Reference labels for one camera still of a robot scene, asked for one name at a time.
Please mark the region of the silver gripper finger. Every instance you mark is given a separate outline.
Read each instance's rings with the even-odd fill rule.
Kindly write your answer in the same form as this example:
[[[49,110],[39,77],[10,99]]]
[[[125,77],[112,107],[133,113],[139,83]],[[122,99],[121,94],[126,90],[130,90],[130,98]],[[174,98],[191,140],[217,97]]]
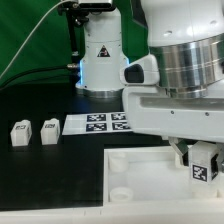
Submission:
[[[218,170],[224,173],[224,147],[222,147],[218,153],[218,157],[216,159],[218,164]]]

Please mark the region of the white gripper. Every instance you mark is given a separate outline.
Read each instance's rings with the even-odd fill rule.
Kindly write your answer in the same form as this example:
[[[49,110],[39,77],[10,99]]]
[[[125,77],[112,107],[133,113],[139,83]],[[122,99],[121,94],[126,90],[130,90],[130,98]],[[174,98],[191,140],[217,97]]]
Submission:
[[[224,79],[205,88],[204,97],[172,98],[159,85],[161,76],[153,55],[120,70],[125,85],[123,108],[136,133],[169,137],[180,164],[189,166],[184,139],[224,143]]]

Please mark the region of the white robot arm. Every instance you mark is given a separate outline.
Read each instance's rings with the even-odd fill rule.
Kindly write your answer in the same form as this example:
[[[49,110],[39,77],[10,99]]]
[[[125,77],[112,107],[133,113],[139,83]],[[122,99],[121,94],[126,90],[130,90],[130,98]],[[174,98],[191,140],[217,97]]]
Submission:
[[[165,136],[193,171],[224,160],[224,0],[132,0],[149,54],[120,73],[136,133]]]

